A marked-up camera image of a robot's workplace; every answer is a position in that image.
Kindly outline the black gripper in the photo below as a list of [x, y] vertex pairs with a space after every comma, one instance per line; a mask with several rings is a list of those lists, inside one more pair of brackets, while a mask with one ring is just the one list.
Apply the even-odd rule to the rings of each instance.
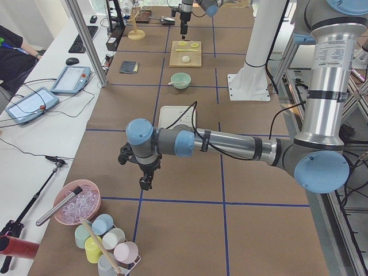
[[181, 12], [180, 15], [180, 21], [181, 21], [181, 35], [182, 40], [185, 40], [187, 35], [187, 29], [188, 29], [188, 22], [190, 21], [190, 12]]
[[154, 172], [160, 169], [161, 156], [149, 156], [146, 158], [136, 157], [137, 164], [143, 172], [143, 177], [140, 178], [139, 184], [141, 189], [152, 189], [152, 180], [154, 178]]

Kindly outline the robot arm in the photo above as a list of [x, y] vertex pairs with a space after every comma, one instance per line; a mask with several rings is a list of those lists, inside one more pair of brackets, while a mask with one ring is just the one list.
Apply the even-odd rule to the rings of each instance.
[[118, 161], [143, 172], [140, 187], [149, 190], [164, 154], [191, 156], [195, 147], [243, 161], [263, 161], [291, 175], [304, 189], [331, 193], [348, 180], [350, 168], [339, 138], [347, 99], [354, 46], [367, 30], [366, 1], [298, 1], [293, 17], [297, 37], [315, 44], [302, 130], [293, 140], [240, 136], [193, 126], [154, 128], [143, 118], [126, 128]]
[[[194, 1], [181, 1], [175, 12], [180, 13], [181, 36], [187, 35], [188, 22], [193, 14]], [[232, 1], [195, 1], [205, 12], [204, 15], [214, 17], [219, 8]], [[274, 48], [274, 42], [282, 25], [290, 1], [258, 1], [258, 9], [252, 29], [251, 40], [245, 64], [251, 68], [267, 68], [267, 62]]]

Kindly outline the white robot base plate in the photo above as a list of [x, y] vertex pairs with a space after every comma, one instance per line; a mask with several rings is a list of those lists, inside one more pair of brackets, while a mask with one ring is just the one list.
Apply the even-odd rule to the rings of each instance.
[[228, 74], [228, 91], [231, 101], [269, 101], [267, 77], [260, 75], [240, 76]]

